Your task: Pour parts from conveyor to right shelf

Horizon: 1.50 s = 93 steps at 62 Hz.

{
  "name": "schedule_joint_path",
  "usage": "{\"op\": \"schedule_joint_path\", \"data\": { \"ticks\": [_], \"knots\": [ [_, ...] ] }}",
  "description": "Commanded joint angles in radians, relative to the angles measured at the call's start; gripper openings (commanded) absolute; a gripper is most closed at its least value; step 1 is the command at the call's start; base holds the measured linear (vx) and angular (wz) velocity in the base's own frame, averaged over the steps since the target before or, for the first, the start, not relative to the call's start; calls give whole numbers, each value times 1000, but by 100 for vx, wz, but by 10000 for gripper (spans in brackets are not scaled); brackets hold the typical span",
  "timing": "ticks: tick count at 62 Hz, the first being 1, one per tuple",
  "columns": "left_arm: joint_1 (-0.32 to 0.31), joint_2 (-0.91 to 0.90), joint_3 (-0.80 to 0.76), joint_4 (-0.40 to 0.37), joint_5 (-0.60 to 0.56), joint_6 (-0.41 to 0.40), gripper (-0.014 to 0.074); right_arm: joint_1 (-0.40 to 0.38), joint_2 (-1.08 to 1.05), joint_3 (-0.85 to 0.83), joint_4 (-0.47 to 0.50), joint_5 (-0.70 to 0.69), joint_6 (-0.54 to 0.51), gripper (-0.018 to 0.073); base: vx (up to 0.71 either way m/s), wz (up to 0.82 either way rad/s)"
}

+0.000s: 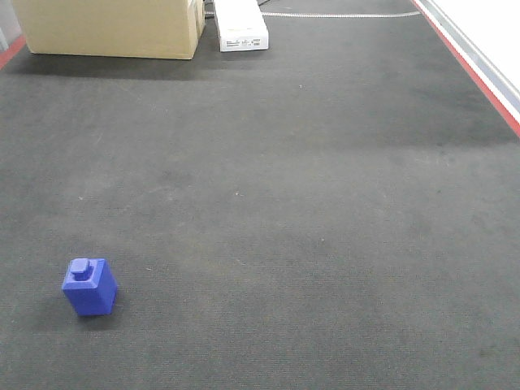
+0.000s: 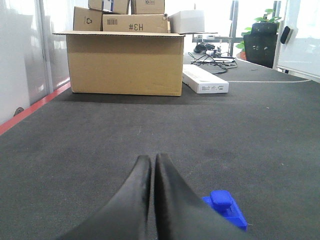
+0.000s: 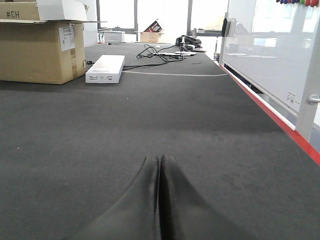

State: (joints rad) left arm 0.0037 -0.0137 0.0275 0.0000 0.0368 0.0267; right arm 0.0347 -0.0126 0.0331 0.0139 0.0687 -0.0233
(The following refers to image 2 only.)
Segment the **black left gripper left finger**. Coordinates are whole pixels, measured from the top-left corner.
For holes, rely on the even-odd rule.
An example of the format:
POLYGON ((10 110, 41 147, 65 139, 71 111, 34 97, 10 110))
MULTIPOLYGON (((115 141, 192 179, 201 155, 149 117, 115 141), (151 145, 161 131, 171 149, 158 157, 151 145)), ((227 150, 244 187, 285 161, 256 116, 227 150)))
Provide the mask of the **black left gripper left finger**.
POLYGON ((59 240, 145 240, 152 165, 140 155, 128 178, 113 197, 59 240))

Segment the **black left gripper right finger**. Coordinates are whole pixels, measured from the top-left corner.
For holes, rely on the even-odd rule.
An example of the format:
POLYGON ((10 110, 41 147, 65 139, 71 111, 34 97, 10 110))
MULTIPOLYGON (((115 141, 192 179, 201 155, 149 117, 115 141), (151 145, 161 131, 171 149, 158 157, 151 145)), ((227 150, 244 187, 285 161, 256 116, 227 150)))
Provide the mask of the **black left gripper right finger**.
POLYGON ((154 209, 160 240, 246 240, 247 233, 214 212, 188 186, 169 155, 155 160, 154 209))

